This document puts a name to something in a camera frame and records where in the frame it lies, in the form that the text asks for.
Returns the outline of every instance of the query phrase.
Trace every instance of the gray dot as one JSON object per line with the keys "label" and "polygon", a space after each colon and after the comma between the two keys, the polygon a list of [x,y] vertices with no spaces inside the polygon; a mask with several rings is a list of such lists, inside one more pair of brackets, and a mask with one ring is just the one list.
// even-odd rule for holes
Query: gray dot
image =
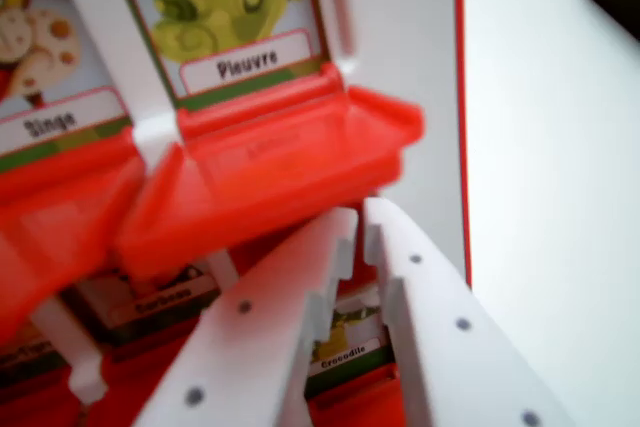
{"label": "gray dot", "polygon": [[191,387],[184,398],[185,404],[195,407],[204,399],[204,391],[200,387]]}
{"label": "gray dot", "polygon": [[251,302],[249,300],[243,300],[238,304],[238,312],[240,312],[241,314],[249,313],[252,308],[253,305],[251,305]]}
{"label": "gray dot", "polygon": [[524,423],[524,425],[527,425],[529,427],[537,427],[542,425],[542,422],[540,422],[540,417],[538,417],[538,414],[530,410],[525,410],[523,412],[522,422]]}
{"label": "gray dot", "polygon": [[469,322],[464,317],[460,317],[458,320],[456,320],[456,327],[458,327],[460,330],[469,330],[471,329],[471,322]]}

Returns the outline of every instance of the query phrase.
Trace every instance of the white plastic post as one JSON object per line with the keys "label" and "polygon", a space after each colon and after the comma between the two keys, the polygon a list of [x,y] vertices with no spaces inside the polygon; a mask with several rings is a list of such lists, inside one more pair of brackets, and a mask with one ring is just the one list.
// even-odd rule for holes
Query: white plastic post
{"label": "white plastic post", "polygon": [[149,170],[181,142],[176,114],[126,0],[74,0],[134,123]]}
{"label": "white plastic post", "polygon": [[102,353],[57,297],[45,300],[31,314],[31,322],[71,365],[69,390],[89,405],[107,391],[102,379]]}
{"label": "white plastic post", "polygon": [[408,425],[574,425],[411,218],[383,198],[364,215]]}
{"label": "white plastic post", "polygon": [[221,291],[230,289],[238,281],[238,271],[226,250],[213,252],[199,261],[211,273]]}
{"label": "white plastic post", "polygon": [[135,426],[307,426],[314,340],[329,337],[351,276],[357,213],[335,208],[294,233],[203,312]]}

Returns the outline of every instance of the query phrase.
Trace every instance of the red border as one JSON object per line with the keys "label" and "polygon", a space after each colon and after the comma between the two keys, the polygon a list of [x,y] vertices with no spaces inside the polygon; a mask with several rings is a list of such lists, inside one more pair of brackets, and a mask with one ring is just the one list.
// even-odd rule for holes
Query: red border
{"label": "red border", "polygon": [[[296,60],[295,62],[289,62],[288,64],[284,64],[284,65],[279,65],[277,68],[273,69],[273,70],[267,70],[265,72],[261,72],[259,74],[255,74],[255,75],[250,75],[248,77],[243,77],[242,79],[238,79],[235,80],[233,82],[226,82],[222,85],[217,85],[215,87],[209,87],[203,90],[198,90],[197,92],[190,92],[189,91],[189,87],[187,87],[187,83],[184,81],[184,75],[182,74],[182,69],[188,65],[191,64],[197,64],[200,62],[204,62],[204,61],[208,61],[210,59],[213,59],[214,57],[220,57],[222,55],[228,55],[232,52],[235,52],[237,50],[242,50],[242,49],[246,49],[248,47],[252,47],[254,45],[258,45],[258,44],[264,44],[266,42],[270,42],[276,39],[280,39],[282,37],[287,37],[289,35],[293,35],[295,33],[298,32],[302,32],[305,37],[307,38],[307,45],[309,46],[309,56],[304,58],[304,59],[300,59],[300,60]],[[280,34],[276,34],[276,35],[272,35],[271,37],[267,37],[266,39],[262,39],[262,40],[256,40],[255,42],[251,42],[249,44],[244,44],[244,45],[240,45],[238,47],[234,47],[232,49],[227,49],[227,50],[223,50],[222,52],[218,52],[217,54],[211,54],[207,57],[201,57],[199,59],[194,59],[194,60],[190,60],[188,62],[184,62],[182,64],[180,64],[180,68],[178,69],[178,75],[180,76],[180,81],[182,82],[182,85],[184,86],[184,90],[187,91],[187,95],[183,96],[183,97],[178,97],[178,100],[184,100],[187,98],[191,98],[191,97],[195,97],[197,95],[202,95],[205,94],[207,92],[213,92],[214,90],[218,90],[222,87],[226,87],[228,85],[233,85],[233,84],[237,84],[238,82],[243,82],[245,80],[249,80],[249,79],[253,79],[255,77],[261,77],[263,75],[269,74],[271,72],[275,72],[276,70],[280,70],[280,69],[284,69],[285,67],[289,66],[289,65],[293,65],[293,64],[297,64],[299,62],[305,62],[307,60],[313,59],[314,55],[313,55],[313,49],[311,48],[311,36],[309,35],[309,32],[307,31],[307,29],[303,29],[302,27],[298,28],[298,29],[293,29],[293,30],[289,30],[287,32],[282,32]]]}
{"label": "red border", "polygon": [[472,285],[471,228],[469,226],[469,195],[467,177],[467,114],[465,96],[464,64],[464,0],[456,1],[456,54],[458,60],[458,128],[460,129],[460,183],[462,190],[462,221],[464,229],[464,251],[467,268],[467,284]]}

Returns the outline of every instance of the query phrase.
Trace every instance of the plastic toy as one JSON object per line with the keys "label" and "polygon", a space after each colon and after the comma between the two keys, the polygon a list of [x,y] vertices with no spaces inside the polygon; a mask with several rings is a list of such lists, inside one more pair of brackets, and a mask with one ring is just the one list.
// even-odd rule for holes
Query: plastic toy
{"label": "plastic toy", "polygon": [[572,425],[374,196],[347,1],[0,0],[0,424]]}

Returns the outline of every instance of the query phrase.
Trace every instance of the red plastic tray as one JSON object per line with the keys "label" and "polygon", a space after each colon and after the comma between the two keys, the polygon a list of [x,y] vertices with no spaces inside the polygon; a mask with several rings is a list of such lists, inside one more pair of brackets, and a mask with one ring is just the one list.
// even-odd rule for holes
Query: red plastic tray
{"label": "red plastic tray", "polygon": [[0,425],[3,427],[74,427],[81,412],[80,401],[67,387],[69,369],[54,374],[55,381],[33,379],[16,386],[28,389],[26,395],[0,402]]}
{"label": "red plastic tray", "polygon": [[130,131],[2,175],[0,343],[98,267],[144,181]]}
{"label": "red plastic tray", "polygon": [[173,145],[116,240],[138,278],[366,197],[401,173],[422,110],[337,70],[180,114]]}

